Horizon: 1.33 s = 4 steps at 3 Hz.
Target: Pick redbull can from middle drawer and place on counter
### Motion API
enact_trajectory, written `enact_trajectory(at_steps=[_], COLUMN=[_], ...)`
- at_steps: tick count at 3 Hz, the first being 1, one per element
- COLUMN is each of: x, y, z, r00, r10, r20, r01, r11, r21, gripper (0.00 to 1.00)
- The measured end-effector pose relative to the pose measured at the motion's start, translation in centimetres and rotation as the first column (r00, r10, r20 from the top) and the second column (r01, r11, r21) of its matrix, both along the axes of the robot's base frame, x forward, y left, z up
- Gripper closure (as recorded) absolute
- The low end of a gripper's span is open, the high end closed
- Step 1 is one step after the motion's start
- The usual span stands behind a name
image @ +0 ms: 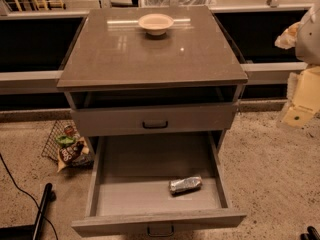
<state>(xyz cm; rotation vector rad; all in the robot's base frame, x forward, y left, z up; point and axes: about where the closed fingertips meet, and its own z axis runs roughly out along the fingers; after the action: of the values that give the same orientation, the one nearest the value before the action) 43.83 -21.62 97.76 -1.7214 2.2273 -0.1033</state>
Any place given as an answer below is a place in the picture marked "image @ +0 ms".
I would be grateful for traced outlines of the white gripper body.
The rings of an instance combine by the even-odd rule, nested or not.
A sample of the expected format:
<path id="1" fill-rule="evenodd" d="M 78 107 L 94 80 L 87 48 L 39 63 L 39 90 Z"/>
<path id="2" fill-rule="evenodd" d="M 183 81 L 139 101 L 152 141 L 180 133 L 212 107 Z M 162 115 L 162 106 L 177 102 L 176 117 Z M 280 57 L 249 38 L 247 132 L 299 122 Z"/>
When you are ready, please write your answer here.
<path id="1" fill-rule="evenodd" d="M 313 66 L 300 74 L 291 73 L 287 84 L 287 102 L 279 121 L 301 128 L 320 111 L 320 67 Z"/>

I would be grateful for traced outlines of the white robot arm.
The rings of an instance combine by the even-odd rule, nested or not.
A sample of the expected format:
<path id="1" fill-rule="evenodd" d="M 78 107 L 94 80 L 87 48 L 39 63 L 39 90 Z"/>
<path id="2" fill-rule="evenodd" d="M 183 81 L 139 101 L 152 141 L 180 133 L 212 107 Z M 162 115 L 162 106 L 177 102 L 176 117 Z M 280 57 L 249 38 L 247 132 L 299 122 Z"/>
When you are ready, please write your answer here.
<path id="1" fill-rule="evenodd" d="M 320 111 L 320 3 L 278 36 L 275 46 L 294 48 L 296 57 L 307 64 L 301 73 L 289 74 L 287 102 L 279 117 L 284 125 L 302 128 Z"/>

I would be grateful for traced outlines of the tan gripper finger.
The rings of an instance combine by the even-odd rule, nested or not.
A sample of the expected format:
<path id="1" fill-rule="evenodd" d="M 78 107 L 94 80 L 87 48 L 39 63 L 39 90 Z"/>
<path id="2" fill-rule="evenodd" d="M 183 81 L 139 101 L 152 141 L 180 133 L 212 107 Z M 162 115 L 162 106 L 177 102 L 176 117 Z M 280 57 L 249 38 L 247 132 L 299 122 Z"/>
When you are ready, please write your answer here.
<path id="1" fill-rule="evenodd" d="M 296 45 L 299 22 L 290 25 L 275 41 L 275 46 L 281 49 L 290 49 Z"/>

